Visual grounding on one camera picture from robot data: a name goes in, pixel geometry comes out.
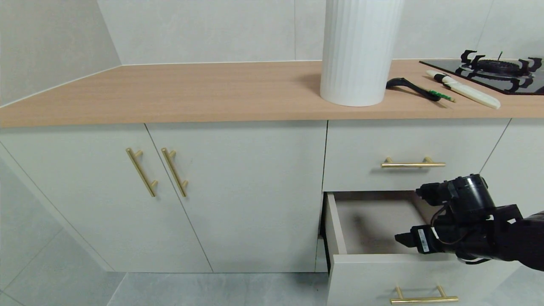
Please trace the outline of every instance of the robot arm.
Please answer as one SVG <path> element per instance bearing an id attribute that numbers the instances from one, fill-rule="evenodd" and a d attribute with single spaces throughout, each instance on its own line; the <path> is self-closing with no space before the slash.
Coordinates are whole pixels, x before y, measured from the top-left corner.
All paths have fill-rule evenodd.
<path id="1" fill-rule="evenodd" d="M 431 224 L 395 235 L 397 242 L 422 254 L 454 253 L 472 265 L 492 259 L 518 260 L 544 271 L 544 212 L 524 219 L 517 205 L 495 207 L 478 174 L 425 184 L 416 193 L 441 208 Z"/>

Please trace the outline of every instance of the label sticker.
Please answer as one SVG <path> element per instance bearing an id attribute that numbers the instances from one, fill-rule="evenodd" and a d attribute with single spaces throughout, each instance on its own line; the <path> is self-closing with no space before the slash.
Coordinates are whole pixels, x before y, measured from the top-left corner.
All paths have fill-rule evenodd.
<path id="1" fill-rule="evenodd" d="M 427 244 L 427 238 L 425 237 L 425 232 L 422 229 L 418 229 L 419 239 L 421 240 L 421 246 L 423 247 L 424 252 L 429 251 L 429 245 Z"/>

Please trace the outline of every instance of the black glass cooktop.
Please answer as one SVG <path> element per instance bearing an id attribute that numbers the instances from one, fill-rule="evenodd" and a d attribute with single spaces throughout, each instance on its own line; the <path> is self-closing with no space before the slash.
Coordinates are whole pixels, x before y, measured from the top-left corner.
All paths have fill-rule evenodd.
<path id="1" fill-rule="evenodd" d="M 511 65 L 513 63 L 522 67 L 521 61 L 502 60 L 499 63 Z M 470 64 L 458 59 L 422 60 L 420 63 L 450 73 L 452 76 L 462 77 L 480 85 L 489 87 L 507 95 L 544 95 L 544 68 L 533 63 L 535 71 L 518 73 L 519 75 L 500 74 L 496 71 L 486 72 L 472 69 Z"/>

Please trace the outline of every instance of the knife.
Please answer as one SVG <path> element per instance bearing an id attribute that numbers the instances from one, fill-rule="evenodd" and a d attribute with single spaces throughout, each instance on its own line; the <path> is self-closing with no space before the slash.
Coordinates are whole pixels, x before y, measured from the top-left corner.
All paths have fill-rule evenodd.
<path id="1" fill-rule="evenodd" d="M 482 105 L 485 105 L 494 109 L 500 108 L 500 102 L 496 98 L 488 94 L 484 94 L 478 89 L 474 89 L 468 85 L 461 84 L 446 74 L 443 74 L 441 72 L 434 71 L 434 70 L 427 70 L 427 74 L 433 79 L 435 79 L 437 82 L 444 84 L 444 86 L 446 86 L 447 88 L 453 90 L 454 92 L 458 94 L 461 94 Z"/>

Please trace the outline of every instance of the gas stove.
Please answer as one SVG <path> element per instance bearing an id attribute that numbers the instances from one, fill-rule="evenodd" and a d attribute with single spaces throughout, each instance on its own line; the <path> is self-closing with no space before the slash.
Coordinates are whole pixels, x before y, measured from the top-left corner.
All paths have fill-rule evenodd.
<path id="1" fill-rule="evenodd" d="M 528 57 L 518 61 L 483 59 L 485 55 L 469 55 L 466 50 L 458 59 L 429 59 L 420 63 L 449 72 L 507 95 L 544 95 L 542 58 Z"/>

